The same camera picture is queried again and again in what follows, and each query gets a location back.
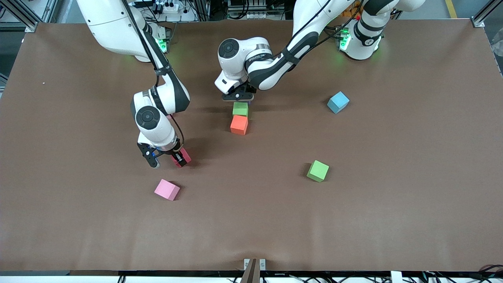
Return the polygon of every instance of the green led light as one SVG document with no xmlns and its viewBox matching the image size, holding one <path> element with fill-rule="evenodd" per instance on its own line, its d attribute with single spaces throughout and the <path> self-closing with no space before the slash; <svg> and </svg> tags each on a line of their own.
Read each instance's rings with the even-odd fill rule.
<svg viewBox="0 0 503 283">
<path fill-rule="evenodd" d="M 340 49 L 346 50 L 350 41 L 351 41 L 351 34 L 348 34 L 344 39 L 341 40 Z"/>
<path fill-rule="evenodd" d="M 162 51 L 163 53 L 165 53 L 165 52 L 167 51 L 166 44 L 164 43 L 164 41 L 163 41 L 163 40 L 158 39 L 158 40 L 157 40 L 157 45 L 159 46 L 159 48 L 161 49 L 161 51 Z"/>
</svg>

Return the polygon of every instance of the yellow floor line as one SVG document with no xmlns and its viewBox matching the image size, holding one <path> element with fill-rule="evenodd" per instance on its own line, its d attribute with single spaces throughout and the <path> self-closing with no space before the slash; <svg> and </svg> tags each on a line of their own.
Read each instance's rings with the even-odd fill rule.
<svg viewBox="0 0 503 283">
<path fill-rule="evenodd" d="M 458 15 L 456 14 L 456 10 L 454 9 L 452 0 L 445 0 L 445 4 L 447 5 L 447 9 L 449 10 L 449 15 L 451 16 L 451 19 L 457 19 Z"/>
</svg>

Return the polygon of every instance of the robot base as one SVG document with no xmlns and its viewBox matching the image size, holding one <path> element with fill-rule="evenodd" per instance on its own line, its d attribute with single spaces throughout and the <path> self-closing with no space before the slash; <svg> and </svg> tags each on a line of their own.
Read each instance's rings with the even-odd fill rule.
<svg viewBox="0 0 503 283">
<path fill-rule="evenodd" d="M 355 24 L 357 20 L 351 20 L 344 30 L 341 31 L 342 39 L 339 41 L 339 50 L 346 53 L 352 59 L 365 60 L 370 58 L 372 54 L 379 48 L 381 37 L 376 40 L 372 45 L 364 46 L 362 42 L 354 35 Z"/>
</svg>

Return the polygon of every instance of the green cube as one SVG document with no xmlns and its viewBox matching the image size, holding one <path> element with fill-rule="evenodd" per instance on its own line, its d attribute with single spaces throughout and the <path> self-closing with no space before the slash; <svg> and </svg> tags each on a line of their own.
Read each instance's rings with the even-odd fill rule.
<svg viewBox="0 0 503 283">
<path fill-rule="evenodd" d="M 307 172 L 307 176 L 316 182 L 321 182 L 325 179 L 327 172 L 328 172 L 328 165 L 325 165 L 320 161 L 315 160 L 313 164 L 311 164 L 309 172 Z"/>
<path fill-rule="evenodd" d="M 232 116 L 239 115 L 248 117 L 248 103 L 247 102 L 234 102 Z"/>
</svg>

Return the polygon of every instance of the equipment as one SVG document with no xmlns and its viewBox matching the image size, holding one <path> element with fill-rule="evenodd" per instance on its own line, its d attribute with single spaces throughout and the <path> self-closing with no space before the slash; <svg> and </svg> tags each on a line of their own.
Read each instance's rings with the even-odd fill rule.
<svg viewBox="0 0 503 283">
<path fill-rule="evenodd" d="M 224 40 L 218 48 L 222 72 L 215 81 L 216 87 L 223 92 L 223 100 L 252 100 L 257 89 L 264 91 L 274 87 L 305 54 L 340 32 L 344 32 L 340 43 L 341 51 L 356 60 L 367 59 L 377 50 L 393 8 L 412 12 L 425 2 L 366 0 L 362 5 L 360 20 L 354 19 L 355 13 L 344 25 L 334 29 L 328 37 L 317 43 L 326 25 L 354 1 L 297 0 L 293 12 L 293 36 L 276 56 L 273 56 L 267 39 L 262 37 Z"/>
<path fill-rule="evenodd" d="M 134 55 L 138 60 L 150 61 L 154 65 L 157 83 L 149 90 L 136 93 L 131 100 L 131 114 L 140 130 L 137 143 L 143 157 L 153 168 L 159 167 L 157 157 L 163 154 L 172 155 L 178 164 L 185 165 L 180 153 L 183 134 L 180 131 L 180 141 L 166 116 L 184 111 L 190 97 L 152 36 L 163 27 L 147 24 L 140 11 L 128 6 L 126 0 L 77 0 L 77 3 L 102 47 L 119 54 Z M 164 85 L 158 86 L 159 76 L 165 81 Z"/>
</svg>

